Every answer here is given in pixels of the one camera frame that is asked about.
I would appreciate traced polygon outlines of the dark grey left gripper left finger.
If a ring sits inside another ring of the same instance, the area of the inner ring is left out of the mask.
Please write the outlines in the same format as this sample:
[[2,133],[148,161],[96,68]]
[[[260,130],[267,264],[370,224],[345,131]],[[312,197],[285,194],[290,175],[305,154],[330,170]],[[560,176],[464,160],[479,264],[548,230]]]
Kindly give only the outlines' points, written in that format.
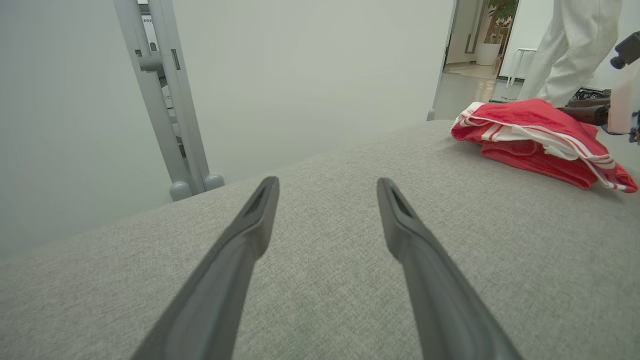
[[262,180],[132,355],[134,360],[230,360],[253,269],[268,249],[280,193]]

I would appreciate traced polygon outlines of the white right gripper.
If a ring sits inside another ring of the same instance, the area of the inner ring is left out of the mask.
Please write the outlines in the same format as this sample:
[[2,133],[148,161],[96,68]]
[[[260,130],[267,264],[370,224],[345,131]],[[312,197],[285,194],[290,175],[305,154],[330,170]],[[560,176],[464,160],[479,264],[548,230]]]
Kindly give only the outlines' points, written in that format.
[[578,99],[559,110],[580,123],[606,125],[606,132],[625,135],[628,142],[638,144],[640,62],[634,61],[620,70],[610,98]]

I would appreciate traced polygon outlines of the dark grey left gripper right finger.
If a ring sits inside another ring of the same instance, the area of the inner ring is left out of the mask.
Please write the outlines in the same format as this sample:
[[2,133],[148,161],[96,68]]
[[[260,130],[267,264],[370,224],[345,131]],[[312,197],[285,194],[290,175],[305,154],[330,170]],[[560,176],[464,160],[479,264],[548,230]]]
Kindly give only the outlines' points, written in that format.
[[521,360],[522,355],[391,178],[377,180],[387,248],[400,262],[425,360]]

